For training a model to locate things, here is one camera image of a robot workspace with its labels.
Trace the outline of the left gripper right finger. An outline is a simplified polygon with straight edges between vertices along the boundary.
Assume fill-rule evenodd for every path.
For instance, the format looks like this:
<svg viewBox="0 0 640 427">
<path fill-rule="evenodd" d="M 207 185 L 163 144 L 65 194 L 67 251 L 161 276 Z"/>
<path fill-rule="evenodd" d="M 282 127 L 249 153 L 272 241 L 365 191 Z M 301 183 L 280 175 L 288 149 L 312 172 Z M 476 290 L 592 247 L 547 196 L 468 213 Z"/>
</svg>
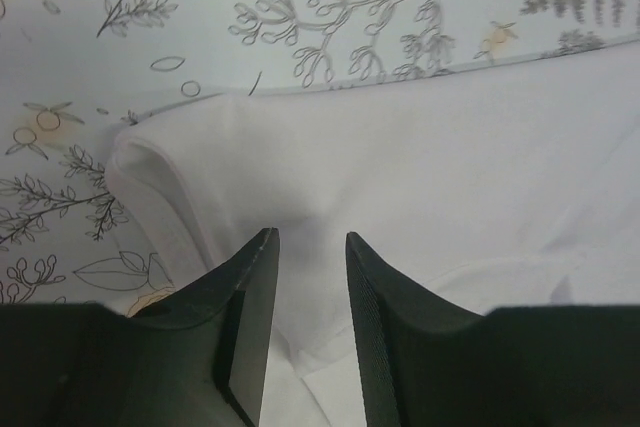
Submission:
<svg viewBox="0 0 640 427">
<path fill-rule="evenodd" d="M 349 300 L 371 426 L 635 426 L 635 306 L 501 307 L 478 315 L 350 233 Z"/>
</svg>

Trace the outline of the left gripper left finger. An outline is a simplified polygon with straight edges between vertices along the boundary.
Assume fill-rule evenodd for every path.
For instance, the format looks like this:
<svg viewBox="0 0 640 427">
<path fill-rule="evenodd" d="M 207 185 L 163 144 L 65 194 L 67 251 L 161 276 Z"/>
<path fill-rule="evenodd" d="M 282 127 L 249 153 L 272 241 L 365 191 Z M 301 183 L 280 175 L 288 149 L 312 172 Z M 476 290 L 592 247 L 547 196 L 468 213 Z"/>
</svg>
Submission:
<svg viewBox="0 0 640 427">
<path fill-rule="evenodd" d="M 98 304 L 1 309 L 5 426 L 255 426 L 280 238 L 233 257 L 132 317 Z"/>
</svg>

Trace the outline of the white t shirt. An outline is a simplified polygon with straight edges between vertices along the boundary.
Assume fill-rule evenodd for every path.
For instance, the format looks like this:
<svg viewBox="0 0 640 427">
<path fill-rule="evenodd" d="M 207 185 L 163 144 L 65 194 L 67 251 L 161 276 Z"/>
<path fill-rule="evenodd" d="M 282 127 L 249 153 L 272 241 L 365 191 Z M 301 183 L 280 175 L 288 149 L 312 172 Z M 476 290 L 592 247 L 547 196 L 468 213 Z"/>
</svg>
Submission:
<svg viewBox="0 0 640 427">
<path fill-rule="evenodd" d="M 365 422 L 345 238 L 477 313 L 639 300 L 639 46 L 300 95 L 218 95 L 123 130 L 112 194 L 184 287 L 280 234 L 297 376 L 270 426 Z"/>
</svg>

